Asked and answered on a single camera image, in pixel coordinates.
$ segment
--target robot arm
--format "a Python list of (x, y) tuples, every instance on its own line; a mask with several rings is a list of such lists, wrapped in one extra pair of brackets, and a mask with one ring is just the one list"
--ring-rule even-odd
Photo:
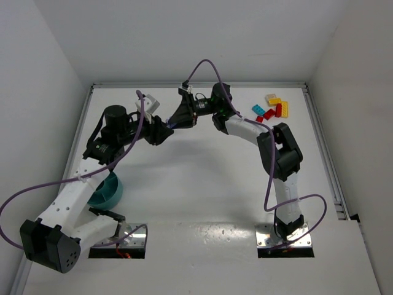
[[(230, 86), (224, 84), (230, 100)], [(212, 114), (214, 126), (218, 131), (228, 135), (235, 135), (258, 146), (265, 171), (269, 174), (271, 167), (271, 135), (263, 127), (246, 122), (238, 117), (226, 100), (219, 83), (212, 89), (210, 98), (194, 100), (191, 87), (185, 81), (179, 88), (182, 102), (176, 112), (168, 121), (170, 126), (176, 128), (191, 128), (196, 125), (198, 116)], [(298, 199), (297, 173), (303, 155), (295, 141), (288, 125), (280, 123), (273, 128), (274, 141), (282, 148), (275, 147), (273, 184), (276, 191), (277, 204)], [(301, 227), (304, 223), (303, 215), (298, 202), (283, 205), (276, 210), (274, 223), (277, 233), (286, 240), (286, 237)]]
[[(144, 114), (142, 132), (138, 140), (159, 145), (173, 134), (158, 116), (152, 113), (159, 103), (152, 96), (146, 96), (147, 108)], [(109, 106), (103, 112), (97, 127), (87, 143), (83, 159), (74, 177), (80, 181), (67, 183), (53, 203), (35, 221), (26, 220), (20, 228), (20, 235), (26, 257), (61, 273), (69, 272), (80, 254), (104, 238), (118, 235), (119, 224), (124, 216), (110, 211), (90, 209), (98, 215), (93, 221), (76, 227), (76, 222), (97, 187), (109, 176), (111, 169), (103, 170), (91, 177), (81, 178), (109, 165), (124, 152), (124, 146), (135, 137), (140, 120), (139, 112), (127, 114), (123, 106)], [(105, 118), (106, 126), (101, 128)]]

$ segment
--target toy brick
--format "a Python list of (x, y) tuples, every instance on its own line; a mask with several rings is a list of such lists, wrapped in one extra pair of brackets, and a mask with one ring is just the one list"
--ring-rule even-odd
[(272, 100), (273, 98), (276, 98), (277, 96), (275, 94), (268, 94), (265, 98), (266, 98), (266, 102), (268, 103), (269, 100)]
[(281, 103), (281, 105), (282, 105), (281, 117), (283, 117), (283, 118), (288, 118), (288, 116), (289, 116), (288, 101), (283, 101), (283, 102)]
[(280, 118), (282, 116), (282, 104), (278, 103), (276, 105), (276, 117)]
[(276, 106), (279, 103), (281, 103), (281, 99), (280, 98), (273, 98), (271, 100), (268, 100), (269, 106)]
[(265, 110), (264, 109), (262, 109), (259, 105), (255, 105), (255, 106), (253, 106), (252, 108), (251, 108), (253, 111), (254, 111), (254, 113), (256, 113), (258, 116), (263, 116), (263, 114), (264, 113), (266, 113), (265, 112)]
[(274, 109), (270, 109), (270, 110), (268, 110), (268, 111), (263, 115), (263, 117), (264, 117), (266, 120), (268, 120), (268, 119), (270, 119), (271, 117), (273, 117), (275, 113), (276, 113), (276, 112), (274, 111)]

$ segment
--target white table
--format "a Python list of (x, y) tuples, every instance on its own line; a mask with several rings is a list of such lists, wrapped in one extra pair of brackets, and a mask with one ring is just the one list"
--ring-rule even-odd
[[(139, 89), (161, 103), (156, 114), (162, 119), (181, 100), (176, 88)], [(121, 104), (134, 111), (135, 90), (94, 89), (70, 172), (103, 109)], [(211, 86), (196, 92), (209, 97)], [(160, 146), (138, 141), (115, 169), (124, 193), (113, 211), (128, 222), (148, 223), (145, 259), (87, 259), (85, 254), (65, 275), (33, 264), (24, 294), (379, 294), (356, 222), (337, 218), (303, 89), (232, 87), (231, 92), (235, 107), (252, 119), (253, 105), (268, 108), (268, 93), (289, 102), (289, 118), (274, 117), (268, 124), (287, 123), (302, 150), (299, 194), (315, 192), (328, 203), (325, 220), (311, 234), (315, 258), (258, 259), (254, 224), (273, 219), (263, 211), (268, 175), (256, 146), (218, 132), (205, 116), (193, 129), (175, 130)], [(273, 190), (270, 206), (274, 199)], [(322, 202), (300, 205), (312, 226)]]

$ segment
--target teal bowl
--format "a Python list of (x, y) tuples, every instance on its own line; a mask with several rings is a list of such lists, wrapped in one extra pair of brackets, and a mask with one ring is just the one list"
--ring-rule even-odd
[(92, 208), (110, 210), (115, 207), (123, 195), (123, 184), (114, 172), (99, 184), (90, 200), (87, 202)]

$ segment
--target black bracket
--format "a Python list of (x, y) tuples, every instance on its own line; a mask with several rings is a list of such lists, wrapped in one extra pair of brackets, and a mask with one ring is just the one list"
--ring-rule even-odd
[(293, 222), (290, 222), (288, 224), (283, 223), (277, 216), (276, 213), (274, 213), (274, 224), (275, 224), (275, 229), (277, 230), (277, 234), (283, 238), (284, 240), (287, 240), (287, 237), (303, 226), (305, 223), (305, 218), (303, 214), (299, 216), (298, 219), (296, 219)]
[[(84, 159), (89, 157), (99, 160), (101, 165), (109, 165), (120, 157), (125, 152), (124, 146), (132, 142), (138, 129), (140, 114), (137, 113), (136, 121), (132, 119), (133, 114), (127, 114), (123, 106), (108, 106), (87, 141)], [(101, 128), (104, 118), (106, 126)], [(149, 144), (158, 146), (173, 133), (174, 131), (167, 127), (160, 117), (154, 116), (151, 123), (143, 121), (138, 140), (145, 138)]]
[(26, 220), (20, 236), (26, 258), (61, 273), (69, 272), (80, 256), (80, 240), (61, 232), (61, 226), (51, 228), (37, 221)]
[[(273, 178), (286, 181), (288, 176), (299, 171), (300, 162), (303, 160), (303, 154), (298, 147), (295, 138), (285, 123), (280, 123), (273, 127), (274, 141), (276, 144), (282, 144), (281, 149), (276, 149), (276, 160), (274, 162)], [(271, 167), (271, 136), (269, 132), (263, 132), (257, 137), (259, 153), (262, 158), (262, 164), (265, 171), (269, 174)]]
[(182, 96), (182, 101), (174, 114), (169, 118), (168, 125), (175, 129), (192, 128), (197, 123), (197, 105), (191, 93), (188, 93), (188, 85), (179, 88), (178, 93)]
[(95, 208), (91, 208), (91, 207), (88, 210), (97, 216), (105, 215), (105, 216), (112, 218), (113, 220), (116, 220), (117, 222), (122, 222), (125, 220), (125, 216), (114, 213), (112, 211), (100, 210), (100, 209), (95, 209)]
[[(227, 93), (230, 101), (232, 101), (232, 96), (230, 93), (230, 85), (224, 83), (225, 92)], [(228, 134), (225, 122), (235, 115), (229, 105), (227, 98), (225, 97), (224, 91), (219, 83), (214, 84), (211, 91), (211, 104), (214, 108), (214, 115), (212, 116), (213, 124), (218, 131)]]

